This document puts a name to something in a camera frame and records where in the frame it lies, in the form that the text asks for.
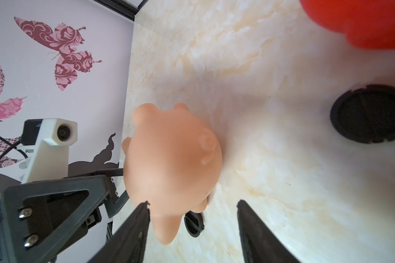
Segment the pig ear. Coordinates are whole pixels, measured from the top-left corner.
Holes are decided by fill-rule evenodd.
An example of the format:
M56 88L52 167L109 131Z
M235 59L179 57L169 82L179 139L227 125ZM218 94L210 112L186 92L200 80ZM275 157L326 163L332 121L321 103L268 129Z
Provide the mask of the pig ear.
M133 123L139 126L144 120L156 115L160 110L152 103L140 105L133 112Z
M213 131L206 128L200 131L198 140L200 148L205 151L205 155L203 155L200 163L206 165L211 161L212 157L214 156L215 147L218 143L218 140Z
M183 102L179 102L176 105L174 105L174 109L183 109L189 112L189 108Z

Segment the black frame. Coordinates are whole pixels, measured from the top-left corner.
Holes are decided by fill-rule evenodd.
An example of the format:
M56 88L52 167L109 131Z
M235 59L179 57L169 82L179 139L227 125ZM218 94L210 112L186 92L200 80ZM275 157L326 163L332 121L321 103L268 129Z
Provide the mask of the black frame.
M139 204L88 263L142 263L149 228L148 202Z
M101 221L101 204L113 217L129 198L126 191L117 197L111 181L122 175L122 168L108 169L7 188L0 198L0 263L49 262ZM32 208L32 215L21 220L23 208ZM26 248L26 238L33 234L38 240ZM142 251L142 245L133 247Z
M94 0L95 2L105 6L121 14L124 17L135 21L135 15L141 10L141 8L148 2L148 0L143 0L139 6L136 8L133 5L123 1L123 0Z
M244 200L237 204L237 219L245 263L300 263Z

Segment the pink butterfly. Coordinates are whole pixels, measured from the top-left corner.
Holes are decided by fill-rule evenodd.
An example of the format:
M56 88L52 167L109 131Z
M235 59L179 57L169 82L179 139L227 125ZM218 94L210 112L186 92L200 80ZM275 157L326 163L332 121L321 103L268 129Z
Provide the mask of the pink butterfly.
M59 24L54 32L47 24L36 21L26 21L15 17L16 24L33 40L43 46L59 52L54 76L60 90L64 90L67 85L77 79L77 71L89 72L92 64L91 53L88 51L75 52L75 46L83 43L84 39L80 35L81 29L73 29L65 24Z

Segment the black circular object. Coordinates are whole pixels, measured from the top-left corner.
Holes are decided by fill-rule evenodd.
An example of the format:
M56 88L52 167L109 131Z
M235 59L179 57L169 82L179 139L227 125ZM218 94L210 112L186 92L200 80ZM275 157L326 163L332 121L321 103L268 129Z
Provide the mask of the black circular object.
M184 215L184 224L186 225L187 232L189 232L192 237L198 237L200 232L205 229L202 215L192 211Z
M70 128L66 125L60 125L57 129L57 137L61 141L68 140L70 137Z
M395 140L395 87L372 84L344 93L332 106L331 122L359 143Z

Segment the screw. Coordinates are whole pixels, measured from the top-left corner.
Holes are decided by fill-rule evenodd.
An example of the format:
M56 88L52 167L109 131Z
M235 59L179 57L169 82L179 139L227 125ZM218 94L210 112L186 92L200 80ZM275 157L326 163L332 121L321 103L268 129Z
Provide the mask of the screw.
M53 259L48 261L48 263L56 263L56 261L57 261L57 256L53 257Z
M40 237L38 235L32 235L25 240L25 245L23 245L23 246L24 247L32 247L33 245L35 245L38 242L39 239L40 239Z
M25 219L32 215L32 208L23 208L19 213L19 219Z

